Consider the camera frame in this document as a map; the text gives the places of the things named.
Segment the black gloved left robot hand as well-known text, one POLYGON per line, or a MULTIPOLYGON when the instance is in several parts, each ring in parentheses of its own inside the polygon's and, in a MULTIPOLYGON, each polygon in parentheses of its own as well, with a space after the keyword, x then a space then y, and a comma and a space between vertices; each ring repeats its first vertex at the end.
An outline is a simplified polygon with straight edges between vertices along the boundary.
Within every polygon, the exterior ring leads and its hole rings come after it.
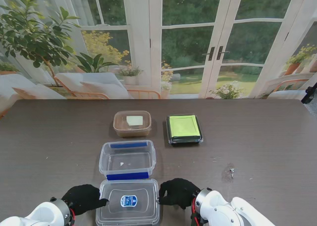
POLYGON ((104 207, 108 203, 108 199, 101 198, 100 190, 91 184, 74 186, 61 199, 76 216, 104 207))

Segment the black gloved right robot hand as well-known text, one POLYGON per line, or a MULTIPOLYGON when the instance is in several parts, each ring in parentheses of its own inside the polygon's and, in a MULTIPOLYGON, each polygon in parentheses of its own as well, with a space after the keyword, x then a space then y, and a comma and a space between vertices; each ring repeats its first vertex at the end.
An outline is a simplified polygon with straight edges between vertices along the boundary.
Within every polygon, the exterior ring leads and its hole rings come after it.
POLYGON ((192 182, 175 178, 160 185, 158 201, 161 205, 177 205, 185 210, 192 205, 193 199, 200 191, 200 188, 192 182))

